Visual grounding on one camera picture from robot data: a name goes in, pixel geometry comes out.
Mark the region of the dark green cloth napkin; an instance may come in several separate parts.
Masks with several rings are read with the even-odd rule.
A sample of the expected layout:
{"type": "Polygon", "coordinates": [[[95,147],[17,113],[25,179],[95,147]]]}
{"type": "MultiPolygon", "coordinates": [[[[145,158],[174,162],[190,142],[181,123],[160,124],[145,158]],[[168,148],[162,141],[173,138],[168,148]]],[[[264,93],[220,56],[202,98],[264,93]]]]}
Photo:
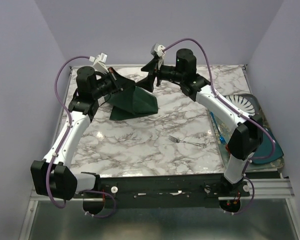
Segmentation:
{"type": "Polygon", "coordinates": [[[141,118],[157,114],[158,110],[157,98],[144,89],[135,86],[132,107],[117,107],[112,105],[109,119],[112,121],[123,121],[141,118]]]}

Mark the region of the silver metal fork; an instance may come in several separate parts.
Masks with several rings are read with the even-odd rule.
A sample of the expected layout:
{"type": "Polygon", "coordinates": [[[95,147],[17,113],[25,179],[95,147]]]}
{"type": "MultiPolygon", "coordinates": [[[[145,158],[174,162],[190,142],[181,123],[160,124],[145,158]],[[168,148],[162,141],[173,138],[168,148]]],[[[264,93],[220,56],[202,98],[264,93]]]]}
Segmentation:
{"type": "Polygon", "coordinates": [[[206,148],[207,145],[205,143],[197,143],[197,142],[191,142],[191,141],[185,141],[185,140],[181,140],[177,137],[174,137],[172,135],[169,135],[168,136],[168,139],[176,144],[178,143],[184,143],[184,144],[190,144],[190,145],[194,145],[194,146],[197,146],[197,147],[200,147],[200,148],[206,148]]]}

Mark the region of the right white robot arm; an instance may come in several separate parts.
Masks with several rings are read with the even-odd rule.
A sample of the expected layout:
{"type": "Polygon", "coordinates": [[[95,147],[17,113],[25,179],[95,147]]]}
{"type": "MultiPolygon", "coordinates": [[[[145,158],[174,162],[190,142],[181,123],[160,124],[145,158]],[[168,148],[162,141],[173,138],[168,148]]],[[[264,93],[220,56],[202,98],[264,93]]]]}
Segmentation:
{"type": "Polygon", "coordinates": [[[213,84],[197,73],[197,59],[188,48],[176,52],[175,66],[165,65],[164,46],[156,44],[151,50],[153,59],[141,68],[147,72],[146,78],[137,82],[137,86],[153,92],[161,81],[169,81],[180,87],[182,93],[194,102],[206,107],[223,121],[232,135],[227,144],[230,159],[220,183],[220,191],[231,196],[238,190],[238,184],[244,177],[245,164],[263,141],[263,131],[259,128],[263,119],[259,115],[251,116],[229,102],[213,84]]]}

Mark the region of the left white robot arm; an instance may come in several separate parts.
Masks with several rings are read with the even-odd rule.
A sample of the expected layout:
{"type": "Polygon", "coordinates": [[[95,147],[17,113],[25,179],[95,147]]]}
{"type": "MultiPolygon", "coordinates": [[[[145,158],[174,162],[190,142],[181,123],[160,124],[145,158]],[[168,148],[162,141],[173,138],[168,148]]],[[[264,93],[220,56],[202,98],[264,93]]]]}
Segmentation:
{"type": "Polygon", "coordinates": [[[56,199],[69,201],[79,192],[91,198],[100,194],[97,175],[74,174],[71,162],[80,139],[97,113],[99,99],[133,90],[135,82],[112,67],[101,73],[91,66],[83,66],[76,72],[76,85],[76,93],[65,109],[67,119],[59,136],[43,159],[35,160],[30,167],[36,193],[48,196],[53,203],[56,199]]]}

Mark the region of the green patterned serving tray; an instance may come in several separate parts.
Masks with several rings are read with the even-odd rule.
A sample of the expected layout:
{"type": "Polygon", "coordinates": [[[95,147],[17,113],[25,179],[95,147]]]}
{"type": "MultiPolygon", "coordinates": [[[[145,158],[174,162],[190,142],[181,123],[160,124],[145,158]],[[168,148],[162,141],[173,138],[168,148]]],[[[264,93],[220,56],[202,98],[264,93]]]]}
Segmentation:
{"type": "MultiPolygon", "coordinates": [[[[263,119],[264,129],[271,136],[275,143],[275,150],[271,157],[259,159],[259,157],[268,156],[273,149],[270,139],[267,137],[266,134],[264,134],[263,142],[254,153],[254,159],[252,160],[252,163],[249,164],[246,171],[272,171],[283,168],[284,153],[270,129],[268,121],[266,120],[266,117],[262,111],[262,108],[257,98],[249,93],[226,95],[225,98],[229,102],[233,103],[237,108],[248,113],[249,115],[260,115],[263,119]]],[[[230,154],[226,149],[226,144],[229,142],[232,133],[227,127],[227,125],[222,120],[220,120],[214,113],[210,113],[209,117],[217,139],[217,145],[221,154],[223,165],[227,167],[230,160],[230,154]]]]}

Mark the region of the white blue striped plate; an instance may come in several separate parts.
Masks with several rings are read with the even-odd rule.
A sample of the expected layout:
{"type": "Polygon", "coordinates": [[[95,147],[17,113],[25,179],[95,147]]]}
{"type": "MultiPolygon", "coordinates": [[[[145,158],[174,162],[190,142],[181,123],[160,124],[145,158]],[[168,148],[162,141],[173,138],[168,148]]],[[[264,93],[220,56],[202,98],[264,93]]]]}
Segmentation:
{"type": "Polygon", "coordinates": [[[237,108],[248,113],[251,116],[259,114],[260,105],[258,103],[258,100],[252,94],[232,94],[226,95],[225,98],[237,108]]]}

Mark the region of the blue plastic utensil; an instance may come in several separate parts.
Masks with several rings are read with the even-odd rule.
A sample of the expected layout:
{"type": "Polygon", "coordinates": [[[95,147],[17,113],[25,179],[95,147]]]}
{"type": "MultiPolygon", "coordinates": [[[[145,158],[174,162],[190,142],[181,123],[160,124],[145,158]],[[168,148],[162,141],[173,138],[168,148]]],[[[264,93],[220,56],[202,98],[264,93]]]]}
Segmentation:
{"type": "Polygon", "coordinates": [[[217,133],[218,133],[218,135],[219,135],[219,141],[220,141],[220,143],[221,143],[222,145],[225,146],[225,145],[227,144],[227,142],[226,142],[225,138],[223,137],[223,135],[221,134],[221,131],[220,131],[220,129],[219,129],[219,126],[218,126],[218,124],[217,124],[217,121],[216,121],[216,119],[215,119],[215,116],[214,116],[213,112],[210,112],[210,116],[211,116],[211,119],[212,119],[212,121],[213,121],[213,123],[214,123],[214,125],[215,125],[215,128],[216,128],[216,130],[217,130],[217,133]]]}

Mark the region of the teal oval dish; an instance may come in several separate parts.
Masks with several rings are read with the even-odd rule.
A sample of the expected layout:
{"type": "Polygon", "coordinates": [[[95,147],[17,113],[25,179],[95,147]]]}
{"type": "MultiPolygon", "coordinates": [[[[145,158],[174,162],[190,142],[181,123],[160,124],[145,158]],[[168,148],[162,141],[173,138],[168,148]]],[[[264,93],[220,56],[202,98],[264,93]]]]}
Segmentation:
{"type": "Polygon", "coordinates": [[[252,156],[253,157],[252,163],[255,165],[269,164],[269,163],[274,162],[284,156],[284,153],[283,153],[279,143],[277,142],[276,138],[274,137],[272,131],[267,127],[265,128],[265,130],[269,133],[271,138],[275,141],[275,151],[268,158],[256,159],[257,157],[268,156],[273,149],[271,141],[269,140],[267,135],[265,133],[263,133],[263,142],[258,147],[258,149],[255,151],[254,155],[252,156]]]}

